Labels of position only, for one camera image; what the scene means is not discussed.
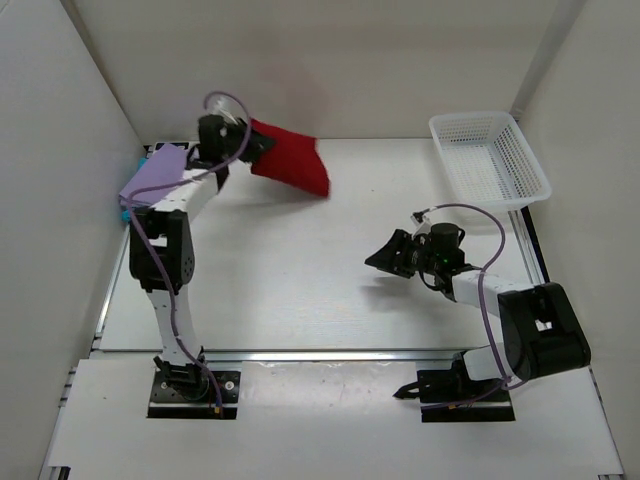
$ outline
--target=purple cloth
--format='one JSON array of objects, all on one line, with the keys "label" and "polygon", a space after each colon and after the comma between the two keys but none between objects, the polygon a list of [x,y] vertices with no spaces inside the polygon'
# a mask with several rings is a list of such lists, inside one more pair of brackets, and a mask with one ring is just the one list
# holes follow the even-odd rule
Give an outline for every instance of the purple cloth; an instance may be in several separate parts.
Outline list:
[{"label": "purple cloth", "polygon": [[[153,187],[155,185],[165,185],[167,183],[179,182],[182,180],[182,172],[187,166],[186,150],[165,143],[162,148],[156,150],[151,158],[136,172],[127,186],[120,191],[120,204],[124,205],[124,199],[134,190],[139,188]],[[135,205],[153,205],[162,200],[164,196],[173,188],[155,190],[136,195],[133,203]]]}]

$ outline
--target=folded purple fabric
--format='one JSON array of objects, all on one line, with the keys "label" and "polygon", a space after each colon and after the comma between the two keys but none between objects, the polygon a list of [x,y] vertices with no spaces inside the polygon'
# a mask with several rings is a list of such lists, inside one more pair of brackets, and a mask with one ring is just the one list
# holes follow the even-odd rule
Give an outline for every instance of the folded purple fabric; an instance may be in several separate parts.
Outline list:
[{"label": "folded purple fabric", "polygon": [[[186,150],[165,143],[157,150],[151,158],[136,172],[133,178],[120,191],[120,204],[124,205],[124,200],[139,188],[153,187],[182,180],[182,172],[187,166]],[[173,188],[165,188],[153,192],[145,192],[136,195],[133,203],[135,205],[153,205],[162,200]]]}]

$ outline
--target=white wall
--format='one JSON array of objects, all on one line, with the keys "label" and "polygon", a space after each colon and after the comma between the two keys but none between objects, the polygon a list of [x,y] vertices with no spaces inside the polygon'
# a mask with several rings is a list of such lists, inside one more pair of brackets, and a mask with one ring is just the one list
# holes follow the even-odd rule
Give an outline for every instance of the white wall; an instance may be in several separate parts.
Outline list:
[{"label": "white wall", "polygon": [[0,1],[0,478],[38,475],[140,154],[59,1]]},{"label": "white wall", "polygon": [[325,138],[420,137],[435,114],[509,110],[557,0],[75,2],[151,143],[195,134],[214,88]]},{"label": "white wall", "polygon": [[542,250],[591,343],[629,478],[640,478],[638,45],[640,2],[590,0],[522,120],[554,188],[532,209]]}]

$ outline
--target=folded red fabric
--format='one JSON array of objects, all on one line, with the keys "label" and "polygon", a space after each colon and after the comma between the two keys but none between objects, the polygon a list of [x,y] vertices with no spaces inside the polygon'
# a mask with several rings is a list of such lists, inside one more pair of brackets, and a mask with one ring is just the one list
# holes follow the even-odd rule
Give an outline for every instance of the folded red fabric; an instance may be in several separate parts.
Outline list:
[{"label": "folded red fabric", "polygon": [[320,197],[329,196],[327,169],[316,152],[316,138],[251,119],[251,127],[276,145],[263,153],[251,173],[286,183]]}]

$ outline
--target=white plastic basket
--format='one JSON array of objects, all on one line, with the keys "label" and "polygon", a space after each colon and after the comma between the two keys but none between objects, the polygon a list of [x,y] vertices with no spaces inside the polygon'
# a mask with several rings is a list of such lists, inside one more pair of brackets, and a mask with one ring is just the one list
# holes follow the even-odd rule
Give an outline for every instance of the white plastic basket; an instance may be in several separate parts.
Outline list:
[{"label": "white plastic basket", "polygon": [[458,201],[518,210],[551,195],[551,185],[511,115],[470,112],[429,121]]}]

